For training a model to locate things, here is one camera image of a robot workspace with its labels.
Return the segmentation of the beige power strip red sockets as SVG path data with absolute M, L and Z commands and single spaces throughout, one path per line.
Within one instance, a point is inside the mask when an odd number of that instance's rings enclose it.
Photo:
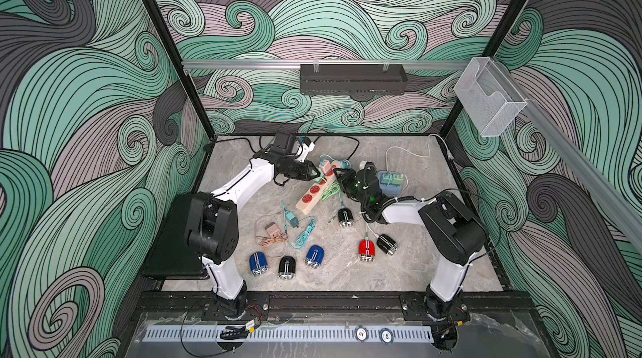
M 333 171 L 324 177 L 319 183 L 314 183 L 304 196 L 299 199 L 295 205 L 296 209 L 304 215 L 311 213 L 312 209 L 322 199 L 323 194 L 327 191 L 336 181 L 336 176 Z

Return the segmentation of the teal USB charger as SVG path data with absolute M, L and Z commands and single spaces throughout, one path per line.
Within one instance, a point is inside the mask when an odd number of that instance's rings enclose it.
M 293 212 L 287 209 L 284 210 L 284 220 L 289 227 L 292 227 L 292 228 L 299 227 L 299 219 Z

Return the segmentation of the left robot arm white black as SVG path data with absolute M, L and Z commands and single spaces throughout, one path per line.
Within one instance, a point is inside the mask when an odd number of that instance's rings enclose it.
M 232 258 L 240 237 L 238 213 L 254 194 L 279 175 L 287 180 L 309 182 L 322 172 L 308 160 L 255 157 L 222 189 L 185 197 L 186 245 L 197 253 L 212 282 L 217 304 L 237 316 L 245 310 L 247 294 L 247 283 Z

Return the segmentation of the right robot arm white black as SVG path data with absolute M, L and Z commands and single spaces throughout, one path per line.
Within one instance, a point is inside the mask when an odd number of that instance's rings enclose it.
M 468 268 L 488 237 L 478 216 L 449 189 L 429 199 L 385 195 L 372 162 L 359 171 L 337 167 L 333 172 L 348 199 L 359 203 L 366 223 L 415 224 L 426 228 L 440 254 L 426 289 L 426 306 L 431 316 L 445 317 L 461 294 Z

